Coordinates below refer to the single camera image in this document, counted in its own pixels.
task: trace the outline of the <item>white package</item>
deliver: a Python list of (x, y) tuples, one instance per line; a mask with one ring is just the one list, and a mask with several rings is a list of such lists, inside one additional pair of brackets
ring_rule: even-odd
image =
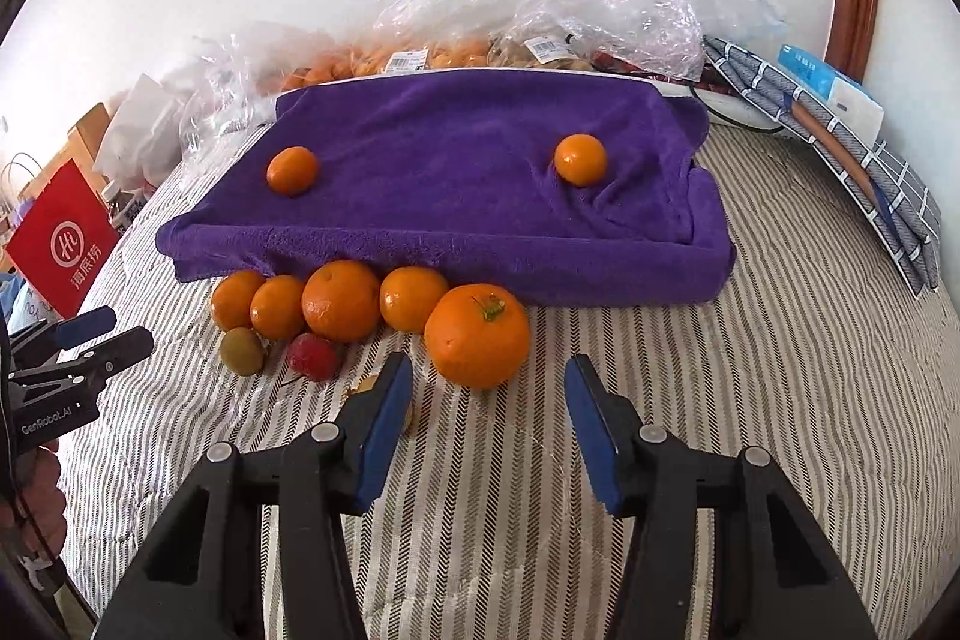
[(181, 160), (181, 101), (141, 74), (113, 116), (93, 170), (124, 191), (163, 184)]

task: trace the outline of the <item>orange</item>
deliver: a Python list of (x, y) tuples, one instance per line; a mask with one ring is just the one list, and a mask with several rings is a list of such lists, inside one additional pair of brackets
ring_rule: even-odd
[(270, 277), (250, 303), (250, 320), (256, 333), (275, 342), (299, 335), (304, 330), (299, 306), (302, 292), (304, 284), (292, 274)]
[(450, 289), (426, 321), (426, 352), (450, 383), (492, 389), (530, 353), (530, 324), (509, 290), (479, 283)]
[(307, 148), (280, 150), (267, 167), (267, 185), (276, 194), (299, 196), (317, 179), (320, 162)]
[(320, 85), (323, 82), (333, 82), (330, 63), (322, 63), (311, 68), (304, 76), (304, 85)]
[(399, 332), (424, 333), (426, 319), (448, 290), (435, 269), (400, 266), (380, 284), (380, 314)]
[(394, 52), (401, 52), (403, 47), (375, 47), (364, 52), (354, 53), (352, 71), (355, 77), (369, 77), (379, 74), (387, 65)]
[(334, 342), (368, 338), (380, 322), (380, 281), (359, 261), (325, 263), (306, 281), (301, 305), (306, 325)]
[(218, 328), (225, 332), (250, 328), (250, 303), (263, 280), (259, 272), (244, 269), (217, 284), (210, 295), (210, 317)]
[(595, 185), (607, 173), (607, 150), (589, 134), (566, 137), (553, 154), (557, 173), (577, 188)]
[(427, 61), (427, 66), (430, 68), (453, 68), (454, 66), (459, 66), (459, 64), (453, 62), (453, 55), (445, 49), (441, 49), (437, 50), (437, 52), (430, 57), (430, 60)]
[(304, 87), (304, 75), (306, 68), (298, 68), (294, 73), (287, 74), (286, 79), (280, 85), (280, 92), (294, 91), (297, 88)]
[(350, 66), (349, 53), (334, 62), (330, 67), (330, 73), (334, 79), (349, 79), (353, 76), (353, 66)]

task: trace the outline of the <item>black clamp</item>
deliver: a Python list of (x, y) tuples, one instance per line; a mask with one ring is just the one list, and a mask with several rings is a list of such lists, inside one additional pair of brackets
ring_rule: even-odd
[[(8, 429), (13, 458), (27, 456), (44, 442), (62, 437), (100, 416), (97, 397), (107, 380), (150, 357), (154, 338), (142, 326), (104, 340), (70, 362), (45, 365), (61, 350), (82, 345), (112, 330), (116, 315), (109, 307), (59, 323), (42, 323), (11, 338), (13, 372), (7, 381)], [(21, 461), (17, 471), (21, 472)], [(0, 493), (16, 490), (0, 476)]]
[(280, 511), (287, 636), (366, 640), (340, 515), (361, 515), (380, 496), (412, 390), (410, 360), (394, 353), (371, 390), (290, 444), (257, 453), (210, 446), (140, 546), (97, 640), (262, 640), (268, 504)]
[(565, 391), (593, 493), (609, 514), (637, 519), (608, 640), (683, 640), (698, 507), (715, 511), (710, 638), (877, 638), (827, 536), (770, 453), (688, 448), (606, 391), (586, 356), (568, 362)]

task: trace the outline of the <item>blue gripper pad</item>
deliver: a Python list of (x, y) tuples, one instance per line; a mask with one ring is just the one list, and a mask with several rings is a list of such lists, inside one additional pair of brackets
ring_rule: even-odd
[(116, 325), (116, 313), (109, 307), (98, 307), (89, 313), (56, 324), (56, 347), (70, 350), (111, 332)]
[(589, 375), (584, 373), (577, 357), (566, 363), (563, 372), (566, 410), (587, 466), (593, 495), (603, 503), (608, 514), (616, 516), (623, 506), (623, 494), (617, 485), (614, 468), (616, 444), (597, 402), (597, 396), (606, 395), (607, 391), (595, 373), (591, 371)]
[(383, 372), (374, 387), (387, 383), (387, 395), (373, 419), (366, 441), (360, 446), (360, 482), (357, 486), (357, 509), (366, 512), (383, 492), (390, 462), (403, 432), (403, 419), (414, 389), (414, 370), (410, 359), (403, 356), (392, 378)]

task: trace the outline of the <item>gray striped bedding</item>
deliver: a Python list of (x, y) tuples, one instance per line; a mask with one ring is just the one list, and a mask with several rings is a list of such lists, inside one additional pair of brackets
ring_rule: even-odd
[[(790, 140), (713, 127), (698, 162), (720, 184), (739, 250), (707, 304), (531, 309), (520, 378), (471, 394), (437, 377), (419, 338), (382, 329), (338, 381), (301, 381), (272, 351), (242, 379), (216, 357), (216, 281), (179, 285), (154, 247), (229, 165), (175, 172), (121, 239), (86, 300), (155, 335), (115, 378), (103, 415), (64, 442), (64, 560), (98, 610), (176, 487), (217, 440), (241, 451), (332, 418), (392, 350), (416, 368), (414, 424), (384, 497), (344, 522), (373, 638), (599, 638), (631, 524), (594, 501), (565, 405), (585, 352), (611, 389), (691, 446), (761, 444), (848, 567), (881, 638), (908, 637), (960, 563), (960, 333), (947, 293), (914, 300), (837, 181)], [(712, 561), (700, 517), (689, 636), (704, 637)], [(283, 636), (277, 514), (263, 517), (264, 610)]]

